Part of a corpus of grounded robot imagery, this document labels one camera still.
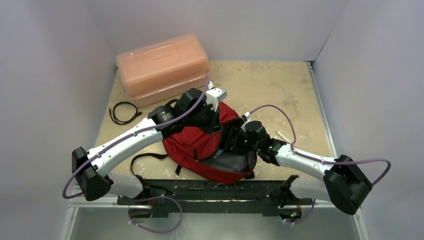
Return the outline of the red backpack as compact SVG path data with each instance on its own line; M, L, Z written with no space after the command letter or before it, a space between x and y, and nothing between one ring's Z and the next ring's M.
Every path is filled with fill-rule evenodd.
M219 108L222 131L206 134L197 127L185 127L182 132L162 141L165 154L138 154L131 163L143 157L161 160L170 157L177 163L175 170L177 175L182 168L185 168L209 181L221 184L254 179L256 153L246 148L236 148L234 145L244 120L224 102L219 103Z

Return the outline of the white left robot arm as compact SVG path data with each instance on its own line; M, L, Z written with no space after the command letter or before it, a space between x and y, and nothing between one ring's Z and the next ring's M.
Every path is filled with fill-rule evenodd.
M106 194L129 197L138 205L146 203L149 191L135 176L113 175L111 171L140 150L158 143L185 127L197 127L207 134L222 130L219 103L227 97L220 87L201 91L191 88L179 99L156 107L136 126L113 140L85 150L71 153L72 179L80 187L86 201L94 201Z

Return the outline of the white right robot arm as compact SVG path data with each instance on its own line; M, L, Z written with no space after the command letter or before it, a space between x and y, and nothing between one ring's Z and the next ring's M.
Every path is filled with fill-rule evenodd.
M354 215L373 189L373 184L347 155L324 157L297 150L289 143L271 138L260 121L244 123L237 146L258 154L266 163L295 169L312 177L296 178L281 189L280 196L288 204L309 198L331 202L337 209Z

